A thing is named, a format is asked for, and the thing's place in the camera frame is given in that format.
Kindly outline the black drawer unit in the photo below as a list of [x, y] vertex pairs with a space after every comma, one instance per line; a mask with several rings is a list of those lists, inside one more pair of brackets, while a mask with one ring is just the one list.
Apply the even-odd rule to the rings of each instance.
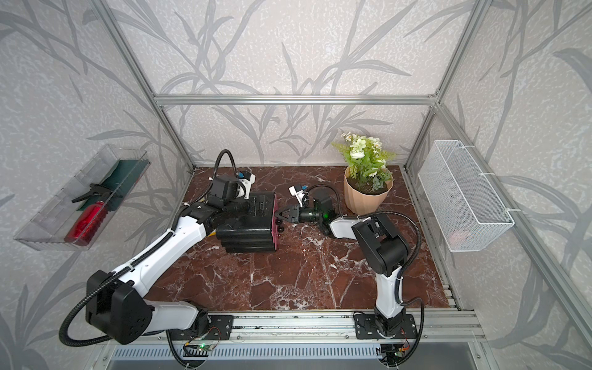
[[275, 252], [278, 227], [273, 221], [275, 192], [255, 192], [248, 209], [216, 229], [216, 237], [229, 254]]

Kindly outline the pink top drawer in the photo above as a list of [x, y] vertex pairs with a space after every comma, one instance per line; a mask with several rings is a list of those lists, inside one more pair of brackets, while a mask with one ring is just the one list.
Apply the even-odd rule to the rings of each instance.
[[282, 226], [283, 220], [278, 217], [279, 211], [279, 198], [277, 194], [274, 194], [274, 208], [273, 208], [273, 221], [277, 227]]

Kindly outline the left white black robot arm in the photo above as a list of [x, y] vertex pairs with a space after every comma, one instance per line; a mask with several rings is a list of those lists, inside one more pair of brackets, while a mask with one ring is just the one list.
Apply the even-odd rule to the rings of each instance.
[[174, 225], [154, 243], [110, 273], [97, 271], [87, 282], [86, 322], [126, 345], [143, 335], [185, 330], [202, 336], [209, 330], [208, 311], [187, 302], [145, 299], [154, 283], [187, 250], [225, 221], [248, 209], [256, 176], [215, 177], [207, 194], [180, 209]]

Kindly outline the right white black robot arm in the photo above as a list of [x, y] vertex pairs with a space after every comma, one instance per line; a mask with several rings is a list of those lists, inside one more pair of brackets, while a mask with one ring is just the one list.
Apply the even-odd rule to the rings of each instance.
[[[276, 211], [277, 219], [291, 224], [316, 224], [327, 237], [358, 242], [368, 266], [376, 273], [376, 325], [389, 336], [389, 332], [405, 319], [408, 303], [402, 300], [402, 280], [404, 271], [413, 263], [421, 247], [418, 225], [409, 216], [395, 211], [345, 216], [329, 196], [317, 197], [311, 206], [306, 201], [307, 192], [298, 191], [293, 196], [298, 202]], [[407, 220], [412, 226], [416, 233], [414, 251], [410, 251], [409, 242], [391, 222], [390, 215]]]

